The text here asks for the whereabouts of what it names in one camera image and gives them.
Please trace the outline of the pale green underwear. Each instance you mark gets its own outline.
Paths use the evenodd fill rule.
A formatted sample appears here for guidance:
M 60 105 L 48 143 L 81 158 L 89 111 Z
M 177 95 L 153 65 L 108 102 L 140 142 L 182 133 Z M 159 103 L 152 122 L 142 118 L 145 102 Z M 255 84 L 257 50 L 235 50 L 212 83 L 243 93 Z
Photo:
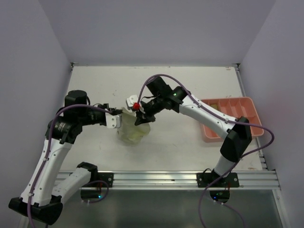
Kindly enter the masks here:
M 135 113 L 129 112 L 124 107 L 122 107 L 122 111 L 122 125 L 117 129 L 117 137 L 127 145 L 137 145 L 143 137 L 150 133 L 151 127 L 148 123 L 135 126 L 137 119 Z

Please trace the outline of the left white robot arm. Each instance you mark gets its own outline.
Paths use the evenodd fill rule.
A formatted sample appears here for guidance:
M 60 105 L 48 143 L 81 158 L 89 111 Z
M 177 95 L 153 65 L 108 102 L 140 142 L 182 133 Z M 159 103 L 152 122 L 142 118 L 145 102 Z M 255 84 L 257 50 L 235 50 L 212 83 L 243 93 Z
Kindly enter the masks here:
M 27 217 L 32 227 L 35 221 L 49 226 L 58 220 L 64 204 L 79 188 L 110 189 L 113 174 L 99 174 L 98 167 L 87 162 L 78 164 L 58 185 L 55 181 L 83 127 L 98 124 L 118 129 L 122 125 L 121 114 L 121 109 L 110 108 L 108 104 L 91 105 L 83 90 L 68 92 L 64 106 L 47 126 L 43 151 L 29 183 L 19 197 L 10 200 L 9 208 Z

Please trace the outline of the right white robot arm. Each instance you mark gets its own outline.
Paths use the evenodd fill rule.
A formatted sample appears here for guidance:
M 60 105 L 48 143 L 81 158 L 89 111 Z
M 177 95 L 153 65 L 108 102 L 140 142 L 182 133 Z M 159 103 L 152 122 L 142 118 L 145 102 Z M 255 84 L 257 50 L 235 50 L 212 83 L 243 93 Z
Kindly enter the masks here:
M 148 78 L 143 87 L 149 89 L 152 98 L 148 102 L 141 100 L 141 95 L 130 97 L 128 107 L 136 113 L 135 125 L 152 123 L 156 114 L 162 110 L 173 110 L 188 116 L 213 130 L 223 144 L 220 158 L 212 170 L 211 180 L 216 186 L 228 182 L 228 174 L 241 159 L 252 141 L 249 120 L 224 114 L 196 98 L 182 84 L 172 89 L 163 80 L 163 75 Z

